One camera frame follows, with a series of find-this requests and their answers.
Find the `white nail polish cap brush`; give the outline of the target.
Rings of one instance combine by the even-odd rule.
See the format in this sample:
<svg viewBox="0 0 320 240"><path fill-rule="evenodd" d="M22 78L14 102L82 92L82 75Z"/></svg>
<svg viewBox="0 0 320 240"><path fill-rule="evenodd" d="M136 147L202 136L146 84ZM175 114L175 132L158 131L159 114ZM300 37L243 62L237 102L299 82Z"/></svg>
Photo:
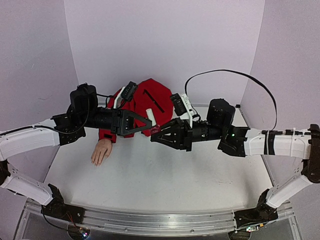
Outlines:
<svg viewBox="0 0 320 240"><path fill-rule="evenodd" d="M151 126L154 127L157 125L153 110L151 108L148 108L146 110L147 118L151 121Z"/></svg>

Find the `red nail polish bottle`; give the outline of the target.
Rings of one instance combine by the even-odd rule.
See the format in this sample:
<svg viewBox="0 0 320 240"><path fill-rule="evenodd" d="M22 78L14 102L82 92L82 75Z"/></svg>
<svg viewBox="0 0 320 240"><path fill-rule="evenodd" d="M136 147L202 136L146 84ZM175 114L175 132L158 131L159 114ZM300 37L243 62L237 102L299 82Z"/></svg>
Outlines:
<svg viewBox="0 0 320 240"><path fill-rule="evenodd" d="M157 134L161 131L161 127L159 125L155 125L150 129L150 135Z"/></svg>

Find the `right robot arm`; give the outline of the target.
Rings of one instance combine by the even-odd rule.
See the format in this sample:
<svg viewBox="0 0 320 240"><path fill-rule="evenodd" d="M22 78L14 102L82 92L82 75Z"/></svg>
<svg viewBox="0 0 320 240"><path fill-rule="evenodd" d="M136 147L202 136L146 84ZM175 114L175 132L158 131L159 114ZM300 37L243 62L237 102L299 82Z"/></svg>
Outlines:
<svg viewBox="0 0 320 240"><path fill-rule="evenodd" d="M287 156L303 161L284 183L267 190L262 203L276 209L304 188L320 182L320 128L259 130L232 124L236 109L222 98L209 103L205 121L194 121L190 103L179 96L172 97L177 118L151 129L151 141L176 150L191 151L192 144L218 140L218 150L232 157Z"/></svg>

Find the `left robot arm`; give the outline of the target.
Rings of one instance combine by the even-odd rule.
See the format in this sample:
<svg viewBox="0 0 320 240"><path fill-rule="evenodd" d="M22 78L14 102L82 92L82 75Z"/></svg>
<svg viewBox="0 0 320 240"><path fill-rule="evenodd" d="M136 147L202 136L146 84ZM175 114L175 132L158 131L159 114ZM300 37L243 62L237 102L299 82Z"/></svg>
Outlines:
<svg viewBox="0 0 320 240"><path fill-rule="evenodd" d="M100 107L94 85L79 85L70 93L66 113L32 125L0 133L0 186L14 194L25 196L46 207L56 218L64 218L68 208L60 190L49 183L21 173L10 160L25 153L49 147L61 147L86 137L86 129L106 129L117 136L127 136L150 130L156 123L154 113L146 115L123 109L133 99L138 86L130 82L120 89L113 107Z"/></svg>

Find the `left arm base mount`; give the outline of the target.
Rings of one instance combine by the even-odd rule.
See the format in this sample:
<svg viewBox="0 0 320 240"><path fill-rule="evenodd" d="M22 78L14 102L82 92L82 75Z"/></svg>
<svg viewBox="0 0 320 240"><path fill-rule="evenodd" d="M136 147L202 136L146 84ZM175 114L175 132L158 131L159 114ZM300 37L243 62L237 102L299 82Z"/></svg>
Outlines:
<svg viewBox="0 0 320 240"><path fill-rule="evenodd" d="M48 187L51 190L52 200L47 205L41 206L41 213L46 217L81 224L84 219L85 209L80 206L66 204L60 190L56 186L49 183Z"/></svg>

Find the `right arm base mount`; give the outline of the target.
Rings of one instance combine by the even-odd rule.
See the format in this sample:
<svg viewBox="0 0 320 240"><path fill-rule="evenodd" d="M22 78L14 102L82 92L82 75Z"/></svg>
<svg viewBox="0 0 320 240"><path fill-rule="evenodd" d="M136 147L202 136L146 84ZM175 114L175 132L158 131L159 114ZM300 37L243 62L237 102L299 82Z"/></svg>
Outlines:
<svg viewBox="0 0 320 240"><path fill-rule="evenodd" d="M266 189L260 195L256 207L237 210L234 212L234 219L236 222L237 229L244 229L249 226L266 224L270 221L278 219L277 209L267 205L268 192L269 189Z"/></svg>

